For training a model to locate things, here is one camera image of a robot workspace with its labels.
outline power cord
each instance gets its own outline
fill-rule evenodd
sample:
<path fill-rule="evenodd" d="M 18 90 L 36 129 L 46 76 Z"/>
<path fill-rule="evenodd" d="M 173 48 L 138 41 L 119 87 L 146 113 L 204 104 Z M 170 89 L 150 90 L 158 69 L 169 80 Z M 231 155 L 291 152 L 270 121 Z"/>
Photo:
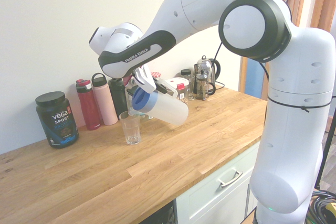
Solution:
<path fill-rule="evenodd" d="M 333 214 L 333 205 L 336 204 L 336 194 L 320 190 L 314 191 L 316 197 L 308 208 L 305 223 L 307 224 L 335 224 L 336 216 Z"/>
<path fill-rule="evenodd" d="M 221 46 L 222 46 L 222 42 L 219 44 L 217 53 L 216 53 L 215 58 L 214 58 L 214 60 L 213 60 L 213 62 L 212 62 L 212 64 L 211 64 L 211 67 L 214 66 L 215 60 L 216 60 L 216 58 L 217 58 L 217 55 L 218 55 L 218 52 L 219 52 Z M 221 85 L 223 85 L 222 87 L 220 87 L 220 88 L 218 88 L 218 89 L 222 89 L 222 88 L 225 87 L 225 84 L 224 84 L 224 83 L 221 83 L 221 82 L 219 82 L 219 81 L 215 81 L 215 82 L 216 82 L 216 83 L 219 83 L 219 84 L 221 84 Z"/>
<path fill-rule="evenodd" d="M 265 68 L 264 64 L 262 64 L 261 62 L 259 62 L 259 64 L 261 65 L 261 67 L 263 68 L 265 74 L 266 74 L 266 77 L 267 77 L 267 81 L 269 80 L 269 75 L 268 75 L 268 72 L 267 72 L 267 69 Z"/>

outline water bottle lid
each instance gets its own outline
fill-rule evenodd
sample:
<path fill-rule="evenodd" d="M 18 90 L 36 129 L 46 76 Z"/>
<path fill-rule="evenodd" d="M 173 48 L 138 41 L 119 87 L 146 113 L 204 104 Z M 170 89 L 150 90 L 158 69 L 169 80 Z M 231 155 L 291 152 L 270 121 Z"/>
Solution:
<path fill-rule="evenodd" d="M 35 99 L 35 102 L 39 106 L 47 107 L 47 106 L 53 106 L 64 100 L 65 100 L 65 94 L 61 91 L 55 91 L 40 95 Z"/>
<path fill-rule="evenodd" d="M 92 90 L 92 85 L 90 80 L 79 79 L 76 81 L 77 93 L 87 93 Z"/>
<path fill-rule="evenodd" d="M 109 86 L 111 90 L 124 90 L 125 86 L 121 79 L 111 79 L 109 80 Z"/>
<path fill-rule="evenodd" d="M 182 76 L 187 76 L 187 75 L 191 74 L 191 71 L 190 71 L 190 69 L 182 69 L 180 74 Z"/>
<path fill-rule="evenodd" d="M 103 75 L 102 73 L 95 73 L 93 76 L 92 76 L 92 85 L 94 87 L 101 87 L 101 86 L 104 86 L 106 83 L 107 83 L 107 80 L 106 80 L 106 77 L 105 75 Z"/>
<path fill-rule="evenodd" d="M 154 108 L 157 100 L 158 93 L 156 90 L 148 94 L 143 89 L 137 88 L 132 99 L 132 107 L 142 113 L 147 113 Z"/>

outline blue pitcher lid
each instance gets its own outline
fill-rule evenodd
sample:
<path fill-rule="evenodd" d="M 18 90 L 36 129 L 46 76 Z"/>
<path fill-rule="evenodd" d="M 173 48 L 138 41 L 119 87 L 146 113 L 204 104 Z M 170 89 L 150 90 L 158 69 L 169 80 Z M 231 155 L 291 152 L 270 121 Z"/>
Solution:
<path fill-rule="evenodd" d="M 153 93 L 148 94 L 140 87 L 137 88 L 133 95 L 132 107 L 142 113 L 150 112 L 158 100 L 157 92 L 155 90 Z"/>

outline metal drawer pull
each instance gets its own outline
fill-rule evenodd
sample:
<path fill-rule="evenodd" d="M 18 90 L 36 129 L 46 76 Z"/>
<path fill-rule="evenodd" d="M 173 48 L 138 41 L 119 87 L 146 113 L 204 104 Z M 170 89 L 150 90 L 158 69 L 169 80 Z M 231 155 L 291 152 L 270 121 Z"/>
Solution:
<path fill-rule="evenodd" d="M 220 182 L 220 186 L 222 188 L 228 186 L 228 185 L 231 185 L 233 182 L 235 182 L 237 179 L 239 179 L 241 177 L 241 175 L 243 174 L 243 172 L 239 172 L 239 171 L 236 171 L 235 175 L 237 174 L 236 177 L 234 177 L 233 179 L 231 179 L 229 182 L 227 183 L 224 183 L 223 181 L 221 181 L 220 179 L 218 179 L 218 181 Z"/>

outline red water bottle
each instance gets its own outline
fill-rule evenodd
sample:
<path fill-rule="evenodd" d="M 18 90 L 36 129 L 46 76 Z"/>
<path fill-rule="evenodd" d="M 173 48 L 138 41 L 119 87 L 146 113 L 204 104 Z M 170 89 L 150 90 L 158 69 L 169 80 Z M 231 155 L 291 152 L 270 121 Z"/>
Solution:
<path fill-rule="evenodd" d="M 100 126 L 100 118 L 90 80 L 77 80 L 76 90 L 86 128 L 90 131 L 98 129 Z"/>

